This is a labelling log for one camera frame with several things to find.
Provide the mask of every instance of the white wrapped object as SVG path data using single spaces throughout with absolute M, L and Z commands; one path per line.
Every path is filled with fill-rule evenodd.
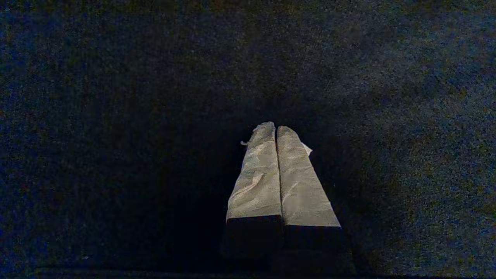
M 281 192 L 275 126 L 264 122 L 253 130 L 248 142 L 226 220 L 269 215 L 281 215 Z
M 341 227 L 309 159 L 311 149 L 295 131 L 280 126 L 277 154 L 285 225 Z

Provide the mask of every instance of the dark floor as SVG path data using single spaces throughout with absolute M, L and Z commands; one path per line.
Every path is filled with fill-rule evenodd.
M 360 272 L 495 277 L 496 10 L 456 2 L 2 6 L 0 274 L 226 271 L 239 142 L 274 121 Z

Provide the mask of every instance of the crumpled white fabric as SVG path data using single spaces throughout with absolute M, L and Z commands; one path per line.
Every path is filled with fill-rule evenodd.
M 341 227 L 309 159 L 311 149 L 286 126 L 277 130 L 285 225 Z
M 226 220 L 269 215 L 281 215 L 281 192 L 275 126 L 264 122 L 248 141 L 241 173 L 228 200 Z

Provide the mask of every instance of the white cloth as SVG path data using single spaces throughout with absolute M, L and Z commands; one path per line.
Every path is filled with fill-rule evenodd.
M 241 173 L 229 197 L 226 220 L 268 215 L 281 215 L 273 122 L 262 123 L 253 130 Z
M 280 126 L 277 154 L 285 225 L 341 227 L 309 159 L 311 149 L 295 131 Z

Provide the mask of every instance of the white paper wrapping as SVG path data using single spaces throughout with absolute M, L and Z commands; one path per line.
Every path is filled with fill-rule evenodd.
M 309 159 L 311 149 L 295 131 L 280 126 L 277 154 L 285 225 L 341 227 Z
M 273 122 L 262 123 L 253 130 L 241 173 L 229 197 L 226 220 L 268 215 L 281 215 Z

